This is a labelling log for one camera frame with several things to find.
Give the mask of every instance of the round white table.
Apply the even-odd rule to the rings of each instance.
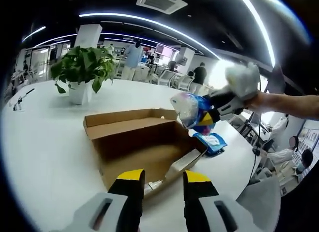
[[[13,111],[18,97],[35,88]],[[74,211],[98,192],[106,191],[91,156],[83,128],[85,115],[145,108],[173,109],[169,99],[178,90],[133,81],[104,82],[88,105],[69,103],[53,81],[24,87],[3,110],[3,156],[7,175],[21,208],[42,231],[62,229]],[[214,132],[225,152],[202,158],[192,170],[207,175],[220,194],[237,199],[246,187],[254,163],[249,143],[228,122]],[[260,158],[256,158],[256,167]],[[186,232],[182,178],[143,202],[143,232]]]

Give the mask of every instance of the cardboard box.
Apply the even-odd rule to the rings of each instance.
[[[86,116],[84,128],[106,188],[119,174],[144,169],[148,197],[194,166],[207,147],[176,119],[175,111],[163,109]]]

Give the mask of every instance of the ceiling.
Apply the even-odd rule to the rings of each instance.
[[[187,47],[196,48],[205,56],[214,58],[212,53],[192,40],[149,22],[112,16],[81,18],[78,16],[83,13],[113,12],[160,22],[187,34],[213,52],[216,48],[230,51],[271,66],[269,50],[264,37],[242,0],[182,0],[188,3],[188,6],[171,15],[137,6],[136,1],[46,0],[47,3],[37,5],[39,8],[33,15],[33,24],[32,26],[25,25],[24,35],[27,36],[42,26],[46,26],[46,29],[29,38],[23,47],[33,47],[55,37],[74,34],[82,24],[98,23],[103,28],[102,32],[144,37],[165,45],[185,46],[187,44]],[[295,25],[291,23],[291,20],[287,20],[287,16],[279,9],[277,10],[273,4],[266,0],[249,1],[265,25],[277,61],[284,61],[292,51],[302,50],[306,47],[307,42],[300,36],[299,31],[294,29]],[[296,7],[297,11],[301,11],[301,14],[304,15],[305,10],[298,10],[299,7]],[[100,40],[105,37],[111,36],[102,35]],[[122,39],[120,36],[112,36],[111,38]],[[297,78],[298,81],[298,77],[292,76],[292,78],[294,81]]]

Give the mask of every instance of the snack package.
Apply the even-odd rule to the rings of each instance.
[[[198,126],[207,111],[212,109],[207,99],[182,92],[172,97],[170,102],[186,129],[194,129],[203,135],[209,135],[211,129],[214,128],[215,124]]]
[[[224,139],[216,133],[210,133],[207,136],[204,136],[200,133],[195,133],[193,137],[197,137],[208,147],[206,152],[206,155],[208,156],[216,156],[221,154],[224,152],[223,148],[227,146],[227,143],[224,141]]]

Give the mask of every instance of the white flower pot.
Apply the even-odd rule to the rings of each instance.
[[[70,82],[71,88],[69,88],[70,101],[76,105],[83,105],[89,103],[92,98],[92,81],[88,83]]]

